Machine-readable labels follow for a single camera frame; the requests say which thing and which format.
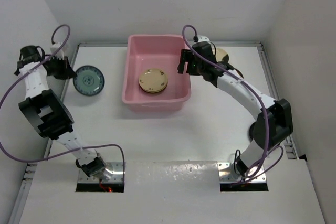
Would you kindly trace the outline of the cream floral plate front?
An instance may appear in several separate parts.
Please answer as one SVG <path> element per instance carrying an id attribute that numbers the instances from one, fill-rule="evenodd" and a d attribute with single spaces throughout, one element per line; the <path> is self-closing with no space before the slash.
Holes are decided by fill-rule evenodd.
<path id="1" fill-rule="evenodd" d="M 167 87 L 168 76 L 159 68 L 150 68 L 139 75 L 138 83 L 147 93 L 159 93 Z"/>

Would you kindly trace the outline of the yellow patterned plate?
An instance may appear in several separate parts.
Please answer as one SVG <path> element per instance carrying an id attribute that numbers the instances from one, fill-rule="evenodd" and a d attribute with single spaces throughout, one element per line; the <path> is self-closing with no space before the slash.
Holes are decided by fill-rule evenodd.
<path id="1" fill-rule="evenodd" d="M 238 69 L 234 69 L 235 71 L 236 71 L 236 73 L 241 77 L 241 78 L 243 78 L 244 76 L 243 76 L 243 74 L 242 74 L 242 72 L 240 71 L 240 70 L 238 70 Z"/>

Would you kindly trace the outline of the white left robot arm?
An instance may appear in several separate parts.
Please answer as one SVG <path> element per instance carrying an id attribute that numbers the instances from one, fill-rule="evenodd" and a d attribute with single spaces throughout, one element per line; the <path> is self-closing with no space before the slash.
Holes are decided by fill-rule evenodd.
<path id="1" fill-rule="evenodd" d="M 52 57 L 35 70 L 31 68 L 42 62 L 38 52 L 32 55 L 20 53 L 15 75 L 28 74 L 24 78 L 26 96 L 19 103 L 19 109 L 34 130 L 43 138 L 54 140 L 71 151 L 76 158 L 76 166 L 88 177 L 101 177 L 106 163 L 97 151 L 84 149 L 79 134 L 74 131 L 74 119 L 66 106 L 49 88 L 46 77 L 66 80 L 76 76 L 67 57 Z"/>

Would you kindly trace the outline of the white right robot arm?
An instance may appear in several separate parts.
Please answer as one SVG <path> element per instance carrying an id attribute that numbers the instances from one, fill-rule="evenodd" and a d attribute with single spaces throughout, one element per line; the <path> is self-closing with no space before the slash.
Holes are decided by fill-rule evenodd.
<path id="1" fill-rule="evenodd" d="M 249 134 L 251 143 L 234 161 L 234 169 L 246 176 L 252 167 L 259 167 L 266 155 L 293 133 L 291 105 L 286 99 L 277 100 L 249 84 L 224 56 L 217 61 L 210 42 L 198 42 L 181 50 L 179 74 L 202 76 L 214 87 L 228 93 L 254 118 Z"/>

